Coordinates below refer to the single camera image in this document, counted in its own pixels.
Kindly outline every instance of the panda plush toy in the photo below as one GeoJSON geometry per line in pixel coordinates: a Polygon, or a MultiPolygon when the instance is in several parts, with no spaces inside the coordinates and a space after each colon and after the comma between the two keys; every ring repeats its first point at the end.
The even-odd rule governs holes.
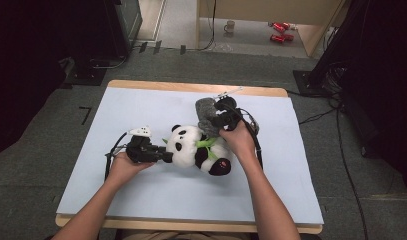
{"type": "Polygon", "coordinates": [[[210,175],[222,176],[231,171],[232,153],[221,137],[208,138],[196,126],[175,125],[169,139],[164,139],[166,151],[173,153],[172,163],[179,167],[196,165],[210,175]]]}

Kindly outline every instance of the white paper sheet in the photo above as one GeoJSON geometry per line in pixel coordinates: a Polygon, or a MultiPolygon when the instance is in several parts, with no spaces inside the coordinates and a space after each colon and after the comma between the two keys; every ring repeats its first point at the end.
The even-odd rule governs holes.
{"type": "MultiPolygon", "coordinates": [[[[213,93],[107,88],[57,213],[75,214],[104,180],[106,153],[126,131],[149,126],[152,143],[176,124],[197,125],[195,102],[213,93]]],[[[264,172],[296,223],[323,224],[296,115],[289,98],[232,95],[260,125],[264,172]]],[[[129,142],[127,135],[121,143],[129,142]]],[[[116,195],[108,216],[254,222],[245,174],[237,159],[227,176],[159,161],[116,195]]]]}

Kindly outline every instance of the panda ear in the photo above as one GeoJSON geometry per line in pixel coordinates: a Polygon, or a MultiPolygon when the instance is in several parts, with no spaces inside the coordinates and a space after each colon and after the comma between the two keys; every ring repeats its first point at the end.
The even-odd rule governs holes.
{"type": "Polygon", "coordinates": [[[172,132],[175,131],[175,129],[177,129],[177,128],[179,128],[179,127],[181,127],[181,125],[178,125],[178,124],[175,125],[175,126],[172,128],[172,132]]]}

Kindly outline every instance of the red can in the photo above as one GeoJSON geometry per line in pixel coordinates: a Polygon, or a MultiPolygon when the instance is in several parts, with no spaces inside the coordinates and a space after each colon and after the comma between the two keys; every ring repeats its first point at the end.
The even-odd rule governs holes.
{"type": "Polygon", "coordinates": [[[274,23],[272,27],[280,33],[285,32],[285,28],[281,25],[281,23],[274,23]]]}
{"type": "Polygon", "coordinates": [[[284,40],[286,40],[286,41],[293,41],[293,39],[294,39],[294,35],[291,35],[291,34],[282,34],[281,35],[283,38],[284,38],[284,40]]]}
{"type": "Polygon", "coordinates": [[[290,23],[281,23],[281,26],[283,26],[283,28],[284,28],[285,30],[290,29],[290,23]]]}
{"type": "Polygon", "coordinates": [[[277,36],[274,34],[271,35],[271,41],[273,41],[273,42],[283,43],[284,40],[285,40],[285,38],[283,38],[282,36],[277,36]]]}

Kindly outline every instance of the table edge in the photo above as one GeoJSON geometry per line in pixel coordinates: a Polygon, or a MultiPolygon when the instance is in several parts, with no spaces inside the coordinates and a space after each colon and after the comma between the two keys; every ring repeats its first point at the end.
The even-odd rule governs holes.
{"type": "MultiPolygon", "coordinates": [[[[71,214],[56,215],[56,225],[63,227],[73,217],[71,214]]],[[[322,224],[296,224],[299,233],[319,234],[322,224]]],[[[208,232],[257,232],[254,223],[223,222],[223,221],[193,221],[146,218],[106,217],[102,228],[141,229],[165,231],[208,231],[208,232]]]]}
{"type": "MultiPolygon", "coordinates": [[[[133,88],[164,91],[181,92],[210,92],[223,93],[235,90],[240,86],[219,85],[219,84],[201,84],[201,83],[179,83],[179,82],[154,82],[141,80],[111,80],[108,87],[114,88],[133,88]]],[[[239,95],[267,96],[267,97],[288,97],[287,91],[283,88],[271,87],[252,87],[243,86],[243,90],[234,92],[239,95]]]]}

